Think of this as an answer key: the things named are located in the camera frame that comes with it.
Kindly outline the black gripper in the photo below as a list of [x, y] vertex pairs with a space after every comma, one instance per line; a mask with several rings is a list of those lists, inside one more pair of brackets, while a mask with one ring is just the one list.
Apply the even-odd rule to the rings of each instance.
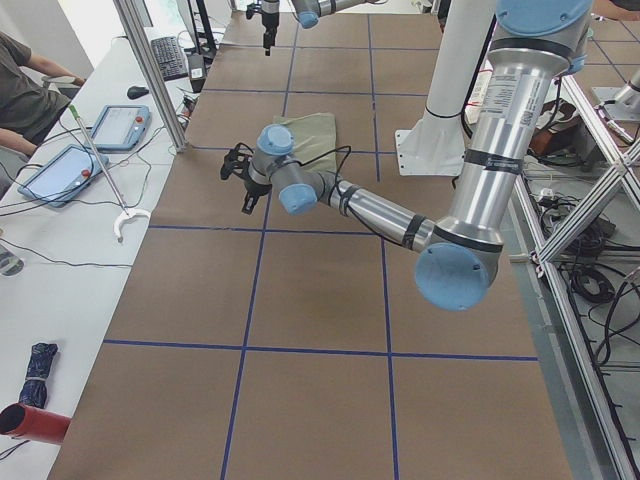
[[271, 54], [275, 45], [276, 30], [279, 27], [280, 1], [279, 0], [255, 0], [246, 7], [246, 18], [250, 20], [254, 15], [261, 16], [261, 22], [265, 28], [263, 34], [263, 48], [266, 55]]
[[244, 214], [252, 214], [262, 196], [271, 191], [271, 186], [254, 180], [249, 167], [253, 157], [253, 149], [245, 143], [237, 143], [223, 158], [220, 169], [220, 179], [226, 181], [231, 175], [239, 177], [244, 182], [246, 195], [241, 211]]

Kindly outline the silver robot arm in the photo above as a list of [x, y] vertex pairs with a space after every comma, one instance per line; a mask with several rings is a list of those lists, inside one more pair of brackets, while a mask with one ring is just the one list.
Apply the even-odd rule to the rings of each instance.
[[503, 249], [500, 224], [553, 80], [579, 70], [588, 1], [454, 1], [447, 12], [425, 112], [402, 134], [408, 175], [449, 176], [448, 213], [431, 221], [294, 156], [282, 124], [266, 126], [254, 148], [230, 150], [222, 179], [242, 179], [242, 210], [275, 193], [299, 215], [326, 204], [382, 238], [418, 253], [421, 295], [449, 311], [480, 303]]
[[[294, 18], [304, 29], [314, 27], [322, 17], [365, 3], [365, 0], [290, 1]], [[247, 20], [251, 20], [254, 16], [261, 18], [261, 24], [264, 28], [262, 46], [264, 54], [270, 56], [271, 48], [276, 44], [276, 36], [280, 24], [280, 2], [278, 0], [255, 1], [247, 5], [245, 16]]]

